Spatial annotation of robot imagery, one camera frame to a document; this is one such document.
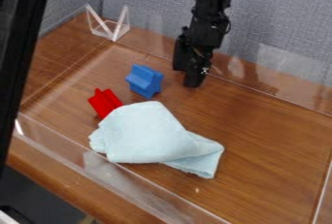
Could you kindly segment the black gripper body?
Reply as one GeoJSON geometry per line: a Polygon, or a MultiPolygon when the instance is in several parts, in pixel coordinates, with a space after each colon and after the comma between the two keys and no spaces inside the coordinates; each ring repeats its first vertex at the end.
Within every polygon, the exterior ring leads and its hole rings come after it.
{"type": "Polygon", "coordinates": [[[194,56],[211,58],[213,51],[221,47],[226,33],[230,30],[229,16],[223,11],[214,13],[191,10],[189,26],[182,28],[179,37],[185,37],[194,56]]]}

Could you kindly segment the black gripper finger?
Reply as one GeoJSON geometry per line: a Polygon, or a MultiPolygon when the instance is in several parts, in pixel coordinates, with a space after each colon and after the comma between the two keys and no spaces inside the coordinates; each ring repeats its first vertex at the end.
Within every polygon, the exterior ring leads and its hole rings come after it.
{"type": "Polygon", "coordinates": [[[173,69],[185,71],[190,60],[191,49],[185,37],[179,37],[174,46],[173,69]]]}
{"type": "Polygon", "coordinates": [[[186,63],[185,87],[195,88],[203,82],[211,67],[209,58],[193,57],[186,63]]]}

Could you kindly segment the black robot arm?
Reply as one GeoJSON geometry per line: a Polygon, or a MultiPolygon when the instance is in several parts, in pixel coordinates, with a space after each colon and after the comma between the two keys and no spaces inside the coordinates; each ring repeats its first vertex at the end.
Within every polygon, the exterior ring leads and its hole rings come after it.
{"type": "Polygon", "coordinates": [[[173,69],[183,71],[185,87],[201,85],[211,66],[213,51],[221,47],[230,31],[226,8],[230,0],[194,0],[190,25],[182,28],[177,38],[173,69]]]}

